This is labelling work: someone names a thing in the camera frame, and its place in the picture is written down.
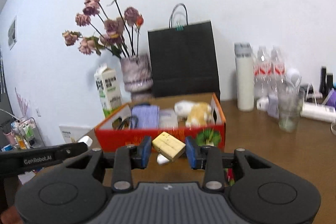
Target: orange box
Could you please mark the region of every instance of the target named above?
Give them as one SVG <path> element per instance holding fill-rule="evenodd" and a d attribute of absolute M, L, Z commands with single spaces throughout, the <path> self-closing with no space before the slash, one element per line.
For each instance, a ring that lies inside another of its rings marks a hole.
<path fill-rule="evenodd" d="M 210 124 L 204 127 L 187 128 L 183 122 L 179 122 L 179 128 L 165 129 L 115 129 L 115 124 L 131 115 L 131 109 L 136 103 L 127 103 L 113 111 L 104 121 L 98 124 L 94 131 L 96 137 L 104 152 L 114 152 L 118 147 L 135 144 L 139 145 L 144 136 L 151 136 L 155 139 L 163 131 L 184 142 L 186 136 L 195 138 L 198 145 L 215 145 L 221 150 L 224 150 L 225 145 L 225 130 L 226 119 L 223 114 L 221 105 L 214 93 L 202 93 L 194 95 L 180 95 L 162 98 L 150 99 L 151 105 L 157 105 L 160 109 L 174 108 L 175 103 L 181 100 L 194 102 L 206 102 L 212 107 L 213 120 Z"/>

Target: cheese block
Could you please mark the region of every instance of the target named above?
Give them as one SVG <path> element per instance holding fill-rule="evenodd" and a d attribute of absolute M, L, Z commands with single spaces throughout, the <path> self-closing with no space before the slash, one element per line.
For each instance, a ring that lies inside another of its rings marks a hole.
<path fill-rule="evenodd" d="M 185 151 L 185 144 L 167 132 L 162 132 L 157 136 L 152 141 L 152 145 L 157 152 L 170 161 L 176 160 Z"/>

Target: bag handle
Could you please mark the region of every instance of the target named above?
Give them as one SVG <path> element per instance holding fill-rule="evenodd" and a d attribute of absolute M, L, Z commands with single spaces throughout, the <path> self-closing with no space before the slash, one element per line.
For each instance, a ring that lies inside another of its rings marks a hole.
<path fill-rule="evenodd" d="M 176 11 L 176 9 L 180 6 L 183 6 L 185 9 L 185 20 L 187 21 L 187 25 L 188 25 L 188 12 L 187 12 L 187 8 L 185 7 L 184 3 L 179 3 L 176 4 L 173 11 L 171 12 L 170 18 L 169 18 L 169 29 L 171 29 L 173 27 L 173 15 Z"/>

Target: yellow plush toy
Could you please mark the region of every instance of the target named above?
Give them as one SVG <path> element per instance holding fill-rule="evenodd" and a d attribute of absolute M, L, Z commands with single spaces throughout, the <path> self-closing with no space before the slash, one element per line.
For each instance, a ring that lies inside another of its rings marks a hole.
<path fill-rule="evenodd" d="M 196 103 L 192 108 L 185 122 L 186 127 L 206 126 L 211 117 L 211 106 L 207 103 Z"/>

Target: wooden table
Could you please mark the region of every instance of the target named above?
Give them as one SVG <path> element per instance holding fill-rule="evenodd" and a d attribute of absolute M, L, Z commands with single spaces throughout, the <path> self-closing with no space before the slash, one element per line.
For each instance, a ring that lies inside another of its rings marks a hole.
<path fill-rule="evenodd" d="M 279 129 L 266 112 L 240 112 L 235 101 L 221 102 L 227 120 L 225 152 L 243 147 L 313 183 L 322 196 L 314 224 L 336 223 L 336 136 L 330 124 L 301 118 L 296 133 Z M 99 146 L 94 134 L 92 147 Z M 110 186 L 112 170 L 104 185 Z M 191 170 L 184 158 L 159 166 L 152 154 L 147 169 L 133 170 L 133 181 L 202 182 L 204 172 Z"/>

